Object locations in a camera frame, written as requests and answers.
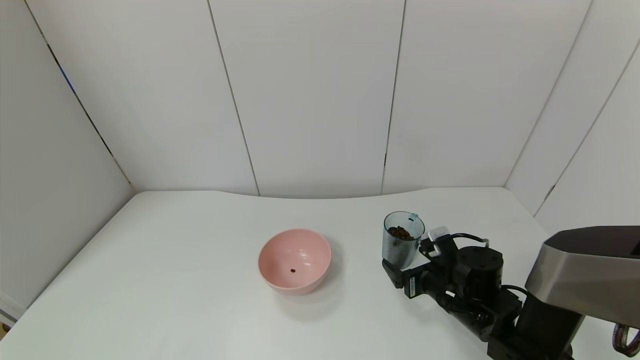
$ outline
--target wall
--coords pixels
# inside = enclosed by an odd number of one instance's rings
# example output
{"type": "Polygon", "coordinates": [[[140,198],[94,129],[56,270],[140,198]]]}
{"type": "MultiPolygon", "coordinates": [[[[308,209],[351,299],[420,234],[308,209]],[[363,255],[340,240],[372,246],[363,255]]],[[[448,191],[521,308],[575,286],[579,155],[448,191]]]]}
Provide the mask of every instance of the wall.
{"type": "Polygon", "coordinates": [[[211,9],[260,194],[380,194],[403,2],[211,9]]]}
{"type": "Polygon", "coordinates": [[[17,318],[133,191],[22,1],[0,1],[0,95],[0,309],[17,318]]]}
{"type": "Polygon", "coordinates": [[[504,185],[590,0],[29,4],[138,190],[349,197],[504,185]]]}
{"type": "Polygon", "coordinates": [[[549,232],[637,225],[640,218],[640,52],[536,220],[549,232]]]}
{"type": "Polygon", "coordinates": [[[138,191],[257,194],[206,0],[29,6],[138,191]]]}
{"type": "Polygon", "coordinates": [[[640,41],[640,2],[594,0],[506,188],[535,214],[593,125],[640,41]]]}
{"type": "Polygon", "coordinates": [[[590,0],[407,0],[384,193],[503,186],[590,0]]]}

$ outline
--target cup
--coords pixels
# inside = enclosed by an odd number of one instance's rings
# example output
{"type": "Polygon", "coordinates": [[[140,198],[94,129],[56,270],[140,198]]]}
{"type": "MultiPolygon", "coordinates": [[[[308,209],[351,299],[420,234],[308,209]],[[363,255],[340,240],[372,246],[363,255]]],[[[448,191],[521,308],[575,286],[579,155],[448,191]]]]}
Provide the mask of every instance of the cup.
{"type": "Polygon", "coordinates": [[[385,217],[384,226],[382,257],[398,268],[408,267],[426,230],[424,222],[414,213],[395,211],[385,217]]]}

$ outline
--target white table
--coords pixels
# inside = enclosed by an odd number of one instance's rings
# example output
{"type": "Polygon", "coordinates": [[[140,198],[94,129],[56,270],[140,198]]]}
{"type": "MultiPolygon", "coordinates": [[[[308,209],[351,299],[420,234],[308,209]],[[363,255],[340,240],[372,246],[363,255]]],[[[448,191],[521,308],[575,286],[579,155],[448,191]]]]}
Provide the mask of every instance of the white table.
{"type": "MultiPolygon", "coordinates": [[[[491,239],[505,257],[505,284],[524,284],[547,239],[502,188],[336,200],[141,193],[29,308],[0,343],[1,357],[488,359],[486,344],[430,297],[409,300],[392,286],[380,249],[382,221],[394,210],[418,213],[428,228],[491,239]],[[261,279],[257,257],[293,227],[325,235],[333,259],[318,290],[283,297],[261,279]]],[[[576,359],[626,359],[611,348],[611,330],[587,319],[576,359]]]]}

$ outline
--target cable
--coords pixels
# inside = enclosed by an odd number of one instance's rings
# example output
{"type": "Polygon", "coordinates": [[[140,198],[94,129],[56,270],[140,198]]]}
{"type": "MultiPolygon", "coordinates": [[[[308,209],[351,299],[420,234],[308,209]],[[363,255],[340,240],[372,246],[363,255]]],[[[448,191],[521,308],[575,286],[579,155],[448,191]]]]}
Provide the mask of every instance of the cable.
{"type": "Polygon", "coordinates": [[[460,304],[457,298],[451,297],[444,292],[436,294],[433,299],[436,300],[436,303],[447,313],[456,313],[467,316],[476,315],[472,311],[465,309],[464,303],[460,304]]]}
{"type": "Polygon", "coordinates": [[[471,239],[471,240],[475,240],[478,241],[479,243],[483,243],[484,247],[489,247],[489,239],[483,239],[483,238],[479,238],[476,235],[471,235],[471,234],[467,234],[467,233],[455,233],[452,235],[449,235],[452,239],[455,238],[467,238],[467,239],[471,239]]]}
{"type": "Polygon", "coordinates": [[[508,289],[508,290],[515,290],[515,291],[519,291],[521,293],[523,293],[524,295],[527,296],[531,296],[531,293],[529,293],[526,289],[523,289],[519,286],[515,286],[515,285],[502,285],[503,288],[508,289]]]}
{"type": "Polygon", "coordinates": [[[617,323],[613,329],[613,349],[627,357],[634,357],[640,352],[640,331],[629,344],[627,344],[628,335],[629,326],[617,323]]]}

